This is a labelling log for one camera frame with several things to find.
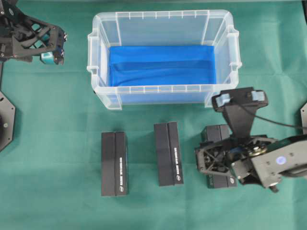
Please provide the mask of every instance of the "black cable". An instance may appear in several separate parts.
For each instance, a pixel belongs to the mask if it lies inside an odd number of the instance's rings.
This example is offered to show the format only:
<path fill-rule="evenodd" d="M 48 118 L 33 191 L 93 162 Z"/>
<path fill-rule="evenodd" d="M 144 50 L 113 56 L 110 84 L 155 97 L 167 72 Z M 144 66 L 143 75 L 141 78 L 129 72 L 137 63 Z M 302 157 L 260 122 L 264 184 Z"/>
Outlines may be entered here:
<path fill-rule="evenodd" d="M 238 106 L 240 106 L 245 112 L 247 112 L 247 114 L 249 114 L 250 116 L 253 116 L 253 117 L 256 117 L 258 119 L 261 119 L 261 120 L 264 120 L 264 121 L 267 121 L 267 122 L 271 122 L 273 124 L 276 124 L 276 125 L 280 125 L 280 126 L 286 126 L 286 127 L 290 127 L 290 128 L 297 128 L 297 129 L 306 129 L 307 130 L 307 127 L 304 127 L 304 126 L 293 126 L 293 125 L 288 125 L 288 124 L 285 124 L 285 123 L 281 123 L 281 122 L 277 122 L 277 121 L 272 121 L 270 119 L 267 119 L 265 117 L 262 117 L 262 116 L 258 116 L 258 115 L 255 115 L 253 114 L 252 112 L 250 112 L 248 109 L 246 109 L 243 105 L 241 105 L 240 103 L 237 103 L 235 101 L 232 101 L 234 102 L 235 104 L 237 104 Z"/>

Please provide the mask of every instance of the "black metal bracket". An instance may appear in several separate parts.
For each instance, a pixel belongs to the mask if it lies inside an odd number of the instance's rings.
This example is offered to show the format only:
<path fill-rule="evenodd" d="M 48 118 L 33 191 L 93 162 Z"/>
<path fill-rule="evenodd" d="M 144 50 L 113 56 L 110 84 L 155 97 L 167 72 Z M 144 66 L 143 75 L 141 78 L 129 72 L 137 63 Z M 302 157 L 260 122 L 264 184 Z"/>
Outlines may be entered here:
<path fill-rule="evenodd" d="M 301 108 L 302 126 L 307 127 L 307 103 Z M 307 129 L 303 129 L 303 134 L 307 134 Z"/>
<path fill-rule="evenodd" d="M 2 82 L 3 63 L 0 62 L 0 86 Z M 13 141 L 15 106 L 0 91 L 0 151 Z"/>
<path fill-rule="evenodd" d="M 303 0 L 302 4 L 303 4 L 303 11 L 304 11 L 305 20 L 306 20 L 306 23 L 307 23 L 307 1 Z"/>

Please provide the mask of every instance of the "clear plastic container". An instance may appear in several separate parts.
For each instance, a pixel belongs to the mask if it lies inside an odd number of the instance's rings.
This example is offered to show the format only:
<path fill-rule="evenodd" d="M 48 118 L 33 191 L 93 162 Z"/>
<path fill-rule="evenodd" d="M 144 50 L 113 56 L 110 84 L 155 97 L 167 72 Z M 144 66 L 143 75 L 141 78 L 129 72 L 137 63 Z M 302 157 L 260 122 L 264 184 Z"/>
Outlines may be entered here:
<path fill-rule="evenodd" d="M 92 88 L 106 108 L 123 104 L 204 103 L 238 83 L 239 32 L 225 10 L 105 12 L 94 17 L 88 35 Z M 217 84 L 109 87 L 111 46 L 214 46 Z"/>

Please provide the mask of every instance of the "robotic arm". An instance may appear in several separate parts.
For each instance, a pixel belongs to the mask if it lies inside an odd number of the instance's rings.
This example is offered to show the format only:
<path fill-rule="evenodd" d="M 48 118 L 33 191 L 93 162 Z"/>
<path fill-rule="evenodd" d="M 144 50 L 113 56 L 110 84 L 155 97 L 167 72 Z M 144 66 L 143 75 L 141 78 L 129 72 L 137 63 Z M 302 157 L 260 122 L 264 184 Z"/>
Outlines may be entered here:
<path fill-rule="evenodd" d="M 232 135 L 215 143 L 203 142 L 195 149 L 201 173 L 233 175 L 241 184 L 259 184 L 273 192 L 278 191 L 282 176 L 307 175 L 307 135 L 280 141 L 250 135 L 256 111 L 268 105 L 264 91 L 252 87 L 221 91 L 212 97 L 212 104 L 223 113 Z"/>
<path fill-rule="evenodd" d="M 40 56 L 44 64 L 63 64 L 67 34 L 58 26 L 23 14 L 17 0 L 0 0 L 0 61 L 32 61 Z"/>

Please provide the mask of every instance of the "black box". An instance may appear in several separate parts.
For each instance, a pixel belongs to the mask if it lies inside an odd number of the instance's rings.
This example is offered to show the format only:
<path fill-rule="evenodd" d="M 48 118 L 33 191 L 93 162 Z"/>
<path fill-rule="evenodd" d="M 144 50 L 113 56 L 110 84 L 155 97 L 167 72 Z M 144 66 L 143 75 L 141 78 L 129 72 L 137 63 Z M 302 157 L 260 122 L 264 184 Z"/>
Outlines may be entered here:
<path fill-rule="evenodd" d="M 207 126 L 201 133 L 203 140 L 218 142 L 229 138 L 228 125 Z M 229 188 L 237 187 L 237 182 L 233 176 L 208 175 L 207 183 L 209 188 Z"/>
<path fill-rule="evenodd" d="M 124 196 L 128 193 L 126 135 L 107 132 L 101 139 L 101 195 Z"/>
<path fill-rule="evenodd" d="M 159 185 L 183 184 L 177 122 L 154 125 Z"/>

